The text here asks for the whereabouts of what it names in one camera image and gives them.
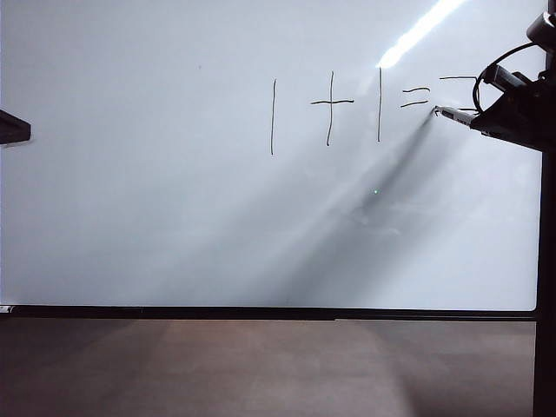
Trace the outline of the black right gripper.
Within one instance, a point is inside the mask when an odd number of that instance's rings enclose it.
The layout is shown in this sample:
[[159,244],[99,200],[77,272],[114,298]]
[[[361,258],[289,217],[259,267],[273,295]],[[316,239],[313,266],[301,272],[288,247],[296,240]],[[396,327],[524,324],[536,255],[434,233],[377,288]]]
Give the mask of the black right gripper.
[[542,152],[555,150],[555,68],[532,81],[498,64],[489,67],[489,83],[502,96],[470,122],[484,136]]

